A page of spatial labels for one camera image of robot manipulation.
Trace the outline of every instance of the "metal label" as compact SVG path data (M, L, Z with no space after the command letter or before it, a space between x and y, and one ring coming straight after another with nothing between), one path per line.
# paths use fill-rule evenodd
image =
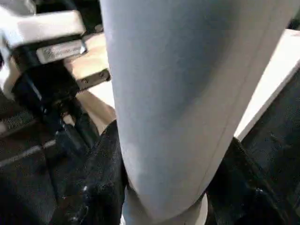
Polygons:
M82 40L65 42L37 49L37 57L42 64L62 60L70 56L82 54L85 46Z

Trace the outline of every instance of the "white pipe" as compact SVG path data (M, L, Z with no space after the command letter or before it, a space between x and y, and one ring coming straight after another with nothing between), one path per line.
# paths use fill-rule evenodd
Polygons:
M101 0L133 189L124 206L128 225L146 214L148 224L173 218L199 199L297 6L298 0Z

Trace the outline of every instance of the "white surface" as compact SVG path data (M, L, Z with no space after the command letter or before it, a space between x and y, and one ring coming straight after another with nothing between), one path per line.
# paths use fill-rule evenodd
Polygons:
M300 66L300 31L285 30L234 136L240 141L259 120Z

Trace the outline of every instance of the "white plastic part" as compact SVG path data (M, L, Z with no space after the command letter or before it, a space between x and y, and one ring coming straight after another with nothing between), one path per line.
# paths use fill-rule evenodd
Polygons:
M101 0L121 150L137 196L126 198L128 225L192 210L299 4Z
M81 16L77 11L16 16L0 8L1 35L10 48L53 38L83 34Z
M0 53L4 59L4 65L0 68L0 88L8 98L13 98L11 90L20 76L14 59L10 58L14 48L85 32L77 11L16 15L2 6L0 21Z

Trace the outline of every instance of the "gray cylindrical pole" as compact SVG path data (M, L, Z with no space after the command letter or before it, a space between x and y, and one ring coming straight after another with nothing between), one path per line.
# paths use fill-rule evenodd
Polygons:
M127 197L141 209L124 210L128 225L142 211L163 221L198 200L298 5L101 0L121 149L137 199ZM132 207L128 199L125 206Z

